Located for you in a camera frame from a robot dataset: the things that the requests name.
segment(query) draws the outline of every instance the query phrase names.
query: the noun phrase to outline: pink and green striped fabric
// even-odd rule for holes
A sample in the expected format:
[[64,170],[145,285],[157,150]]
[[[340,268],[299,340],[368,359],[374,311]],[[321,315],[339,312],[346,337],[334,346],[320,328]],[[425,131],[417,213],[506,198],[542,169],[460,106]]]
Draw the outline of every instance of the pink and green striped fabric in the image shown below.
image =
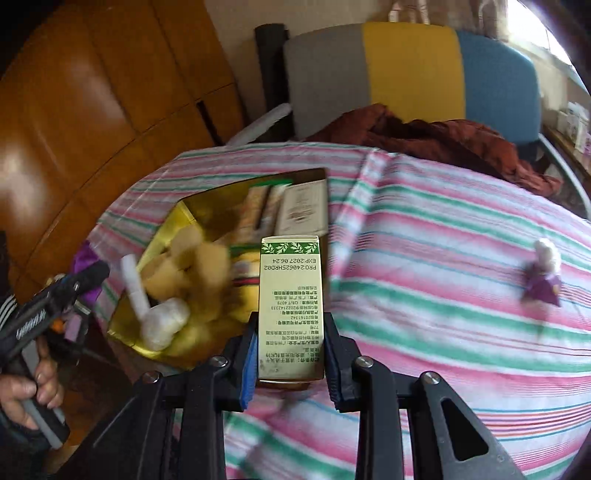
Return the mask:
[[[439,372],[528,478],[558,478],[591,421],[591,226],[509,183],[342,145],[184,153],[132,186],[90,234],[112,266],[97,305],[103,326],[123,289],[118,260],[141,254],[176,201],[316,167],[329,178],[328,307],[340,332],[394,371]],[[561,308],[522,300],[540,237],[563,257]],[[411,477],[404,415],[402,425]],[[358,417],[336,412],[323,382],[299,393],[257,391],[246,413],[226,418],[228,475],[352,479],[357,431]]]

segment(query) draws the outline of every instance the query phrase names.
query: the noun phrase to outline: human hand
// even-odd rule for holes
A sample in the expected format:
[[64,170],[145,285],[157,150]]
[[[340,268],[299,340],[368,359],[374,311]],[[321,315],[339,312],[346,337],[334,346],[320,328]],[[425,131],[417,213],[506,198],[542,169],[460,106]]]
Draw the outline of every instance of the human hand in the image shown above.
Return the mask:
[[16,375],[0,375],[0,404],[6,416],[13,422],[31,430],[38,426],[21,405],[21,400],[35,395],[41,405],[56,408],[64,400],[64,387],[57,379],[57,364],[49,356],[49,347],[43,337],[37,338],[39,364],[35,369],[33,382],[25,377]]

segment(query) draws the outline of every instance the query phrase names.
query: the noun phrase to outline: green leaf pattern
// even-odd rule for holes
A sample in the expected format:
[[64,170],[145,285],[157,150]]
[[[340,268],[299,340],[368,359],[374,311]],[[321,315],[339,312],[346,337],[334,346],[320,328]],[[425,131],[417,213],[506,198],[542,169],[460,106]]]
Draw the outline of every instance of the green leaf pattern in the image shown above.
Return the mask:
[[261,245],[261,254],[319,254],[316,242],[274,242]]

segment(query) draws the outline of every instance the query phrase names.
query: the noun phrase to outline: blue cushion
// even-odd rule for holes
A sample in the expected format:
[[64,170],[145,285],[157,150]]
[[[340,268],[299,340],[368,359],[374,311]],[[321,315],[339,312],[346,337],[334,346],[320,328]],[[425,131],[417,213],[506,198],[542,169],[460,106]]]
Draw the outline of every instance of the blue cushion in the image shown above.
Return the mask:
[[529,58],[498,40],[457,32],[464,64],[466,118],[510,142],[537,140],[541,125],[538,77]]

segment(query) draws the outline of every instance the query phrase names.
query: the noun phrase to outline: yellow cushion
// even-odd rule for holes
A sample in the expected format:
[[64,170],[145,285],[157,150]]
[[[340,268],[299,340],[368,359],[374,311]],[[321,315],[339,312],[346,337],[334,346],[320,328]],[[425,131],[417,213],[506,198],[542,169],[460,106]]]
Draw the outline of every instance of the yellow cushion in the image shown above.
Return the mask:
[[363,45],[372,103],[404,122],[466,117],[462,53],[455,30],[436,25],[370,22]]

